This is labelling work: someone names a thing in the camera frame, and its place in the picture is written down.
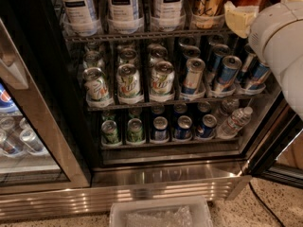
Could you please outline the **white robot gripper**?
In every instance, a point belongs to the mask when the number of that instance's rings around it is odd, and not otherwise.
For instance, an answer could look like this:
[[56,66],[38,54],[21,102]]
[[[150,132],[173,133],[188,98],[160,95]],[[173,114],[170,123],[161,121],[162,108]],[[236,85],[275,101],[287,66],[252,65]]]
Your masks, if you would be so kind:
[[224,4],[226,25],[241,38],[249,35],[251,48],[271,67],[288,67],[303,56],[303,0],[280,1],[260,14],[258,6]]

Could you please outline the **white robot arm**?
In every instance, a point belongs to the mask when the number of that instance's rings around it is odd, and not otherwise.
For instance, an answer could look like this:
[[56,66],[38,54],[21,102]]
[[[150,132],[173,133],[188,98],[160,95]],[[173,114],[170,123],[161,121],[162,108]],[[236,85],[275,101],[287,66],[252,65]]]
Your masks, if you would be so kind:
[[225,22],[267,63],[303,118],[303,0],[226,0]]

